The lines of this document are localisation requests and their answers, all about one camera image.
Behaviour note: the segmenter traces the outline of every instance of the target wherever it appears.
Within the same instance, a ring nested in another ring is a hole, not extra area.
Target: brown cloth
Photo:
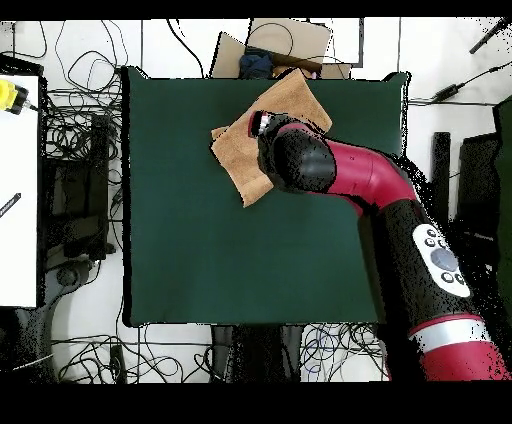
[[[228,171],[242,196],[244,207],[252,205],[273,187],[258,167],[258,142],[247,134],[255,110],[287,113],[293,118],[314,122],[323,131],[332,121],[315,99],[299,69],[277,81],[230,127],[212,130],[213,154]]]

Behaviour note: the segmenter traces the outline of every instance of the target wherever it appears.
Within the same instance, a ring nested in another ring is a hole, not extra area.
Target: black border
[[[46,149],[46,134],[48,114],[48,82],[43,77],[44,68],[36,63],[27,62],[22,59],[12,58],[0,54],[0,73],[13,76],[37,76],[39,79],[39,112],[37,122],[37,137],[39,144],[37,146],[37,253],[36,253],[36,308],[44,305],[45,278],[43,265],[46,257],[46,242],[44,237],[43,209],[44,209],[44,185],[43,185],[43,152]]]
[[[121,320],[132,327],[132,245],[131,245],[131,192],[130,192],[130,76],[128,67],[119,69],[121,75],[121,188],[123,189],[123,312]]]

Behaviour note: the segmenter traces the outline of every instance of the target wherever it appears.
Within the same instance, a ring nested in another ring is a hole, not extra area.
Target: green table
[[[234,122],[273,81],[122,74],[125,322],[376,320],[351,206],[272,190],[244,209],[209,149],[210,131]],[[397,154],[407,84],[405,73],[308,81],[332,118],[330,137]]]

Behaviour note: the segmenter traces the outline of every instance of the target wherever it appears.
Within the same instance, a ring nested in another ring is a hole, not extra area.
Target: yellow tool
[[[0,110],[19,115],[24,107],[37,111],[28,100],[28,90],[0,79]]]

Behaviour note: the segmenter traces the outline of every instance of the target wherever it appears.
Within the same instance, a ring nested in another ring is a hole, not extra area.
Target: tangled wires
[[[210,364],[209,353],[212,346],[206,346],[204,354],[194,354],[196,368],[190,373],[185,374],[183,365],[174,357],[168,355],[156,356],[144,334],[144,342],[150,355],[140,353],[141,341],[138,343],[127,343],[121,340],[119,336],[97,335],[87,338],[74,338],[68,340],[54,340],[53,345],[58,344],[85,344],[83,348],[76,353],[69,362],[64,365],[57,373],[59,382],[88,383],[88,384],[115,384],[120,374],[121,364],[118,359],[110,357],[110,349],[114,345],[121,345],[127,353],[134,355],[137,364],[126,366],[123,374],[126,376],[128,384],[138,384],[141,377],[154,373],[159,382],[187,382],[193,375],[200,371],[213,375],[214,371]],[[164,364],[173,364],[171,371],[164,371]]]
[[[339,381],[344,381],[343,365],[359,355],[371,359],[380,380],[387,377],[379,342],[369,324],[315,324],[306,327],[304,334],[303,379],[330,382],[339,376]]]
[[[124,48],[126,60],[128,63],[128,52],[124,44],[121,29],[112,21],[109,21],[119,31],[121,43]],[[59,56],[57,46],[61,39],[64,21],[55,43],[55,53],[62,68],[65,81],[70,84],[72,89],[55,89],[47,91],[48,110],[46,111],[47,122],[47,140],[45,156],[47,158],[64,159],[73,161],[91,161],[91,136],[93,133],[93,119],[98,116],[104,117],[108,122],[108,160],[114,161],[120,158],[120,131],[121,131],[121,80],[118,72],[118,54],[115,49],[112,34],[108,29],[106,22],[101,21],[102,26],[108,35],[107,41],[112,47],[114,61],[110,61],[104,54],[90,50],[78,57],[71,67],[67,70]],[[88,56],[96,55],[89,69],[87,82],[80,84],[71,77],[71,71],[77,67],[80,61]],[[98,89],[90,88],[90,81],[94,65],[98,62],[107,63],[112,67],[113,72],[108,83]],[[106,175],[110,185],[119,185],[121,175],[115,169],[109,170]]]

